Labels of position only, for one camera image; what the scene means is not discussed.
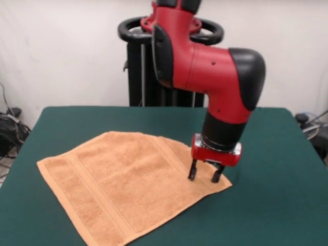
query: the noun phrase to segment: towel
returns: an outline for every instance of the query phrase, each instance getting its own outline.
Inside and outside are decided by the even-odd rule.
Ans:
[[[231,186],[201,161],[188,180],[190,148],[138,132],[107,132],[37,163],[42,177],[89,246],[121,246]]]

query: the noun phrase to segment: black stand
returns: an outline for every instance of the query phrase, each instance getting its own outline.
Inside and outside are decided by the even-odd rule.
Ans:
[[[127,44],[130,106],[203,107],[204,95],[162,86],[156,79],[152,47]]]

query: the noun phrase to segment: table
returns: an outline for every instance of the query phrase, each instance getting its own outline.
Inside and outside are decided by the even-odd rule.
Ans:
[[[190,145],[203,108],[49,107],[0,189],[0,245],[85,245],[36,162],[106,131],[139,131]],[[225,175],[208,196],[138,245],[327,245],[328,173],[286,109],[257,108]]]

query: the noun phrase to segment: black cable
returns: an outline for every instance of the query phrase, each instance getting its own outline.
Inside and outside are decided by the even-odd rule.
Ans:
[[[305,127],[309,126],[311,123],[317,121],[318,119],[320,119],[321,117],[323,117],[326,114],[328,114],[328,109],[326,111],[324,111],[322,114],[320,114],[318,117],[316,117],[313,120],[311,120],[308,123],[306,123]]]

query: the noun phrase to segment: black ring handle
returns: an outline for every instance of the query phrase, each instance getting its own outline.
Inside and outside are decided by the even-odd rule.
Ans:
[[[144,17],[127,19],[118,25],[118,36],[126,42],[138,44],[151,44],[152,34],[147,32],[133,33],[130,29],[140,27],[140,21]]]
[[[140,27],[140,21],[144,17],[136,17],[127,19],[118,25],[118,36],[126,42],[138,44],[151,44],[152,34],[147,32],[133,33],[130,29]],[[215,45],[223,40],[224,30],[222,26],[207,19],[199,19],[202,23],[202,28],[209,30],[212,34],[192,34],[190,40],[204,45]]]
[[[224,29],[222,26],[207,19],[199,20],[202,23],[202,28],[211,31],[212,34],[192,34],[190,36],[191,41],[209,46],[218,44],[223,40]]]

